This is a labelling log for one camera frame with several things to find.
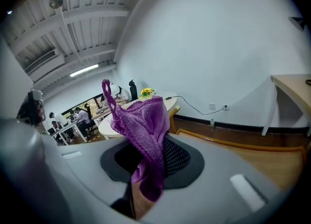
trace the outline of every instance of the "purple cloth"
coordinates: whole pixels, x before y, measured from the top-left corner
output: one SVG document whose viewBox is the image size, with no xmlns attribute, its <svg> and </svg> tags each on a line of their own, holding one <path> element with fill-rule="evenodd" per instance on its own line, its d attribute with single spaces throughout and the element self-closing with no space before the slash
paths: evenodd
<svg viewBox="0 0 311 224">
<path fill-rule="evenodd" d="M 155 202 L 164 187 L 163 138 L 170 127 L 163 99 L 154 96 L 123 109 L 111 96 L 109 80 L 103 80 L 102 87 L 113 116 L 112 129 L 126 136 L 143 155 L 131 182 L 141 181 L 141 193 Z"/>
</svg>

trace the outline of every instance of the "air conditioner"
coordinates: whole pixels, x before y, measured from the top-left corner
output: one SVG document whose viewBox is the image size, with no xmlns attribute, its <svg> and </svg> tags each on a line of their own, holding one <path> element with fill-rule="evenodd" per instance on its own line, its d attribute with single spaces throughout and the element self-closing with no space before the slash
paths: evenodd
<svg viewBox="0 0 311 224">
<path fill-rule="evenodd" d="M 65 58 L 59 53 L 57 49 L 54 49 L 46 54 L 44 54 L 39 59 L 31 63 L 25 72 L 29 75 L 32 81 L 35 83 L 40 78 L 44 77 L 53 69 L 63 65 L 65 63 Z"/>
</svg>

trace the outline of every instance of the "baseboard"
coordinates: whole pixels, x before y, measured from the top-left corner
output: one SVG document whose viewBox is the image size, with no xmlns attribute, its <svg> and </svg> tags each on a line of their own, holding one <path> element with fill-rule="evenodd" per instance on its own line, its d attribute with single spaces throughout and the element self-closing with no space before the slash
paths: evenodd
<svg viewBox="0 0 311 224">
<path fill-rule="evenodd" d="M 182 115 L 174 115 L 174 118 L 185 120 L 185 121 L 191 121 L 196 122 L 200 124 L 210 125 L 210 121 L 208 120 L 202 120 Z M 229 124 L 229 123 L 221 123 L 221 122 L 215 122 L 215 126 L 221 127 L 221 128 L 228 128 L 228 129 L 234 129 L 239 131 L 247 131 L 247 132 L 258 132 L 261 133 L 263 127 L 262 126 L 250 126 L 250 125 L 236 125 L 236 124 Z M 308 131 L 308 127 L 299 127 L 299 128 L 288 128 L 288 127 L 270 127 L 268 129 L 267 133 L 275 133 L 275 134 L 306 134 Z"/>
</svg>

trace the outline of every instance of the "power cord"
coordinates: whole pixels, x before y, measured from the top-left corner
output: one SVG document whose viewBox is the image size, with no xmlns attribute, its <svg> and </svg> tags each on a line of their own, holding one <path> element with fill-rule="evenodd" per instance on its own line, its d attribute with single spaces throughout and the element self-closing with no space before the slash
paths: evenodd
<svg viewBox="0 0 311 224">
<path fill-rule="evenodd" d="M 202 114 L 202 115 L 209 115 L 209 114 L 217 113 L 217 112 L 220 112 L 221 110 L 224 110 L 225 108 L 227 108 L 227 105 L 225 105 L 224 108 L 222 108 L 222 109 L 220 109 L 220 110 L 218 110 L 218 111 L 216 111 L 216 112 L 212 112 L 212 113 L 201 113 L 201 112 L 200 112 L 198 109 L 196 109 L 194 106 L 190 105 L 190 104 L 185 100 L 185 98 L 182 97 L 182 96 L 179 96 L 179 95 L 177 95 L 177 96 L 171 96 L 171 97 L 167 97 L 167 98 L 165 98 L 165 99 L 166 99 L 166 100 L 169 100 L 169 99 L 171 99 L 171 98 L 173 98 L 173 97 L 180 97 L 180 98 L 183 98 L 183 100 L 184 100 L 189 106 L 191 106 L 193 109 L 197 110 L 197 111 L 198 111 L 200 114 Z"/>
</svg>

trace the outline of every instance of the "ceiling beam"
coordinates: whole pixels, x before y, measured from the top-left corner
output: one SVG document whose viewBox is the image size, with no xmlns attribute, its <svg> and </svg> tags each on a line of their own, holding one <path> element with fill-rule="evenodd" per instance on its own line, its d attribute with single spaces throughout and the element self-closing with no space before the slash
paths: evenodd
<svg viewBox="0 0 311 224">
<path fill-rule="evenodd" d="M 88 59 L 90 57 L 96 56 L 96 55 L 101 55 L 101 54 L 107 54 L 107 53 L 112 53 L 114 52 L 115 46 L 113 44 L 106 44 L 106 45 L 101 45 L 93 48 L 86 49 L 84 51 L 78 52 L 79 56 L 81 57 L 82 60 Z M 52 70 L 50 73 L 46 74 L 44 77 L 41 77 L 38 81 L 34 83 L 34 86 L 37 86 L 41 81 L 46 80 L 46 77 L 52 76 L 53 74 L 66 69 L 73 63 L 77 62 L 77 56 L 76 54 L 69 55 L 65 57 L 65 64 L 63 66 L 60 66 L 54 70 Z"/>
<path fill-rule="evenodd" d="M 118 5 L 93 5 L 79 7 L 63 12 L 65 23 L 73 23 L 83 19 L 90 19 L 94 17 L 127 17 L 129 10 L 124 6 Z M 12 45 L 11 51 L 13 54 L 18 54 L 29 44 L 43 36 L 44 34 L 62 26 L 61 14 L 56 14 L 37 23 L 35 26 L 29 28 L 23 33 Z"/>
<path fill-rule="evenodd" d="M 110 70 L 113 70 L 113 69 L 116 69 L 117 68 L 117 65 L 116 64 L 112 64 L 112 65 L 108 65 L 108 66 L 105 66 L 105 67 L 102 67 L 102 68 L 98 68 L 92 72 L 89 72 L 89 73 L 86 73 L 84 76 L 81 76 L 79 78 L 76 78 L 76 79 L 73 79 L 72 81 L 64 84 L 64 85 L 61 85 L 59 87 L 57 87 L 56 89 L 54 89 L 53 91 L 49 92 L 49 93 L 45 93 L 43 92 L 43 100 L 47 100 L 48 98 L 50 98 L 51 96 L 53 96 L 54 94 L 60 92 L 61 90 L 81 81 L 81 80 L 84 80 L 85 78 L 88 78 L 88 77 L 91 77 L 93 75 L 96 75 L 96 74 L 99 74 L 99 73 L 103 73 L 103 72 L 106 72 L 106 71 L 110 71 Z"/>
</svg>

